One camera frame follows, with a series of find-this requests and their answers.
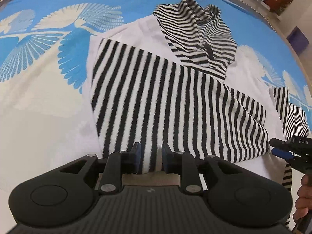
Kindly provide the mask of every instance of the bed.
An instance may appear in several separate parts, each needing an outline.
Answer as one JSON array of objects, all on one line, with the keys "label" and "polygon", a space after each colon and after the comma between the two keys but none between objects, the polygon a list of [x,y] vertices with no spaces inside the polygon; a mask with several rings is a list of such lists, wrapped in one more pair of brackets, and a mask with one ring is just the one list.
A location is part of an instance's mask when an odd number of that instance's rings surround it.
[{"label": "bed", "polygon": [[[50,169],[55,147],[77,127],[89,38],[181,0],[10,0],[0,7],[0,189]],[[238,46],[255,50],[262,79],[287,86],[312,128],[312,99],[288,46],[260,15],[229,0],[214,4]]]}]

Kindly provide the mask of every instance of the white fabric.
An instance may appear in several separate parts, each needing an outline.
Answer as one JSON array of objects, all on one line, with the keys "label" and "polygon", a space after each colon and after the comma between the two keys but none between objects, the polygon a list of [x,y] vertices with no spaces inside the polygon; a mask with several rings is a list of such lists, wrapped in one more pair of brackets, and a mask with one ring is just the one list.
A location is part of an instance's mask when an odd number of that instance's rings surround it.
[{"label": "white fabric", "polygon": [[[88,96],[91,85],[90,77],[92,77],[96,52],[102,38],[120,41],[149,51],[173,62],[180,63],[179,59],[171,52],[159,24],[153,15],[112,29],[99,36],[92,36],[90,38],[89,55],[86,66],[87,80],[82,89],[85,101],[90,99]],[[267,111],[264,127],[268,131],[269,138],[275,137],[284,139],[281,122],[275,110],[272,97],[269,94],[268,87],[252,72],[256,63],[261,65],[254,56],[249,53],[245,54],[244,48],[239,48],[236,55],[236,62],[229,66],[224,83],[260,102]],[[80,120],[79,127],[68,134],[64,143],[57,148],[57,153],[51,160],[51,168],[63,165],[88,153],[94,153],[101,157],[102,150],[97,143],[98,138],[95,122],[90,118],[92,116],[90,101],[89,103],[85,103],[84,114],[82,115],[82,113],[80,113],[80,115],[81,116],[77,117]],[[266,154],[256,159],[241,162],[238,165],[281,183],[285,161],[270,154]]]}]

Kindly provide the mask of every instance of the purple object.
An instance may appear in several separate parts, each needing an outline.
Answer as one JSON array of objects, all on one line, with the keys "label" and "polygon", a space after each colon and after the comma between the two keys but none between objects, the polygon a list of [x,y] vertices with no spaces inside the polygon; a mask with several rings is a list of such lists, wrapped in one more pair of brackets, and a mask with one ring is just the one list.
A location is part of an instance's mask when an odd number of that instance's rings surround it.
[{"label": "purple object", "polygon": [[297,26],[294,28],[291,34],[289,34],[287,40],[297,55],[300,55],[309,45],[308,39]]}]

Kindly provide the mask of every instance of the silver rivet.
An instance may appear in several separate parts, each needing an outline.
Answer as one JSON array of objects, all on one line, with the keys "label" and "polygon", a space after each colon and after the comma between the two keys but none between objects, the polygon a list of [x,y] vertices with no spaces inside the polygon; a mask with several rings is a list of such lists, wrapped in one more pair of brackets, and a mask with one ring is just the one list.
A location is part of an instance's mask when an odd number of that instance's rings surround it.
[{"label": "silver rivet", "polygon": [[116,190],[116,187],[113,184],[105,184],[101,186],[103,192],[113,192]]},{"label": "silver rivet", "polygon": [[191,193],[196,193],[200,192],[202,189],[198,185],[189,185],[186,187],[186,191],[191,192]]}]

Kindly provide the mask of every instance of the blue bed sheet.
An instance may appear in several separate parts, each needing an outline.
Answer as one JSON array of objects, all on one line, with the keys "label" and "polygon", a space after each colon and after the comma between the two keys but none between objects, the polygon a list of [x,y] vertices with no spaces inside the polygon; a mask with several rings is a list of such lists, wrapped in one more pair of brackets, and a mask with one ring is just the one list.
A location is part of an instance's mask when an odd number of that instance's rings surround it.
[{"label": "blue bed sheet", "polygon": [[[150,15],[158,4],[181,0],[12,0],[0,12],[0,82],[22,76],[23,70],[57,42],[60,73],[81,91],[86,78],[89,37]],[[290,101],[302,107],[312,128],[312,101],[305,78],[281,38],[244,9],[226,0],[215,4],[238,45],[256,50],[264,65],[263,79],[288,86]]]}]

